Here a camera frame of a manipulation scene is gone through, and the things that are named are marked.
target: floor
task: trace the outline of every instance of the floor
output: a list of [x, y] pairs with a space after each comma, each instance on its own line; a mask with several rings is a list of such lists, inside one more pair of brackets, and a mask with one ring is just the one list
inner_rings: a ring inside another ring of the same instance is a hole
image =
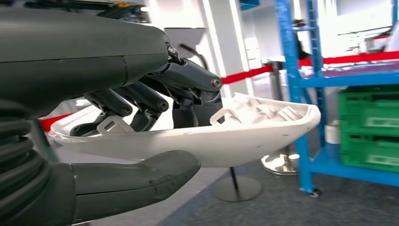
[[[287, 89], [283, 87], [285, 99]], [[336, 98], [327, 89], [329, 118], [336, 118]], [[268, 78], [255, 81], [255, 94], [271, 98]], [[311, 132], [311, 149], [317, 149]], [[57, 149], [64, 162], [133, 162]], [[266, 172], [260, 161], [239, 166], [237, 174], [258, 180], [263, 191], [253, 200], [223, 202], [212, 185], [227, 177], [227, 169], [203, 168], [169, 199], [125, 214], [91, 222], [91, 226], [396, 226], [399, 221], [399, 189], [354, 180], [316, 175], [323, 192], [318, 199], [299, 192], [296, 176]]]

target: gray carpet floor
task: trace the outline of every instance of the gray carpet floor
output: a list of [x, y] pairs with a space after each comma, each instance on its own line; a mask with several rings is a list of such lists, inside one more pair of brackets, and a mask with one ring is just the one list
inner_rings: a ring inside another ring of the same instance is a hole
[[298, 190], [296, 176], [265, 172], [260, 161], [236, 171], [261, 182], [262, 193], [246, 202], [223, 202], [213, 196], [210, 186], [158, 226], [399, 225], [396, 187], [316, 175], [314, 183], [323, 194], [311, 198]]

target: chrome stanchion base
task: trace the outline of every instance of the chrome stanchion base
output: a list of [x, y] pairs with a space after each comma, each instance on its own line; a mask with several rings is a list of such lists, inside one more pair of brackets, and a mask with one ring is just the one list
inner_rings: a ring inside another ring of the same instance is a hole
[[299, 155], [289, 147], [277, 150], [261, 159], [264, 168], [278, 175], [296, 175], [298, 174]]

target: round metal base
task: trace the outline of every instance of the round metal base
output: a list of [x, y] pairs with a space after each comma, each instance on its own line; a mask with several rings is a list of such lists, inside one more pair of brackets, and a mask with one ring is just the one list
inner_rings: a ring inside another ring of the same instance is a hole
[[296, 175], [298, 173], [299, 155], [296, 151], [285, 149], [277, 150], [261, 159], [266, 170], [278, 175]]
[[231, 177], [220, 180], [214, 187], [216, 198], [226, 202], [243, 202], [255, 198], [262, 190], [261, 184], [252, 178], [237, 176], [238, 190]]

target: red barrier tape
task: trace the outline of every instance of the red barrier tape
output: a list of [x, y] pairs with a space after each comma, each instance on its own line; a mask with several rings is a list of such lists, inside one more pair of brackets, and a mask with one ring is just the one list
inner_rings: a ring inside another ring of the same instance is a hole
[[238, 82], [238, 81], [241, 81], [241, 80], [244, 80], [247, 78], [252, 78], [252, 77], [257, 76], [262, 73], [272, 72], [272, 71], [273, 71], [273, 67], [271, 65], [267, 65], [265, 67], [252, 69], [247, 72], [240, 72], [237, 74], [229, 75], [227, 77], [222, 78], [222, 82], [223, 82], [223, 84], [231, 84], [231, 83]]
[[[372, 54], [361, 54], [361, 55], [352, 55], [352, 56], [340, 56], [340, 57], [331, 57], [324, 58], [323, 63], [327, 65], [332, 64], [347, 64], [347, 63], [357, 63], [357, 62], [368, 62], [368, 61], [378, 61], [378, 60], [393, 60], [399, 58], [399, 51], [396, 52], [383, 52], [383, 53], [372, 53]], [[299, 63], [300, 66], [311, 66], [311, 60], [302, 60]], [[265, 67], [257, 68], [249, 70], [248, 72], [241, 72], [237, 74], [232, 74], [227, 77], [222, 78], [222, 82], [225, 85], [232, 84], [234, 82], [242, 81], [247, 78], [252, 78], [262, 73], [272, 72], [273, 67], [271, 65], [267, 65]], [[61, 115], [54, 118], [41, 120], [42, 127], [44, 131], [49, 132], [51, 129], [51, 125], [71, 114]]]
[[73, 113], [75, 113], [75, 112], [72, 112], [72, 113], [69, 113], [69, 114], [60, 115], [60, 116], [53, 117], [53, 118], [42, 119], [42, 120], [40, 120], [41, 127], [43, 128], [43, 130], [44, 130], [45, 132], [50, 132], [50, 130], [51, 130], [51, 125], [52, 125], [54, 122], [56, 122], [56, 121], [58, 121], [58, 120], [60, 120], [60, 119], [63, 119], [63, 118], [65, 118], [65, 117], [68, 117], [68, 116], [70, 116], [70, 115], [73, 114]]

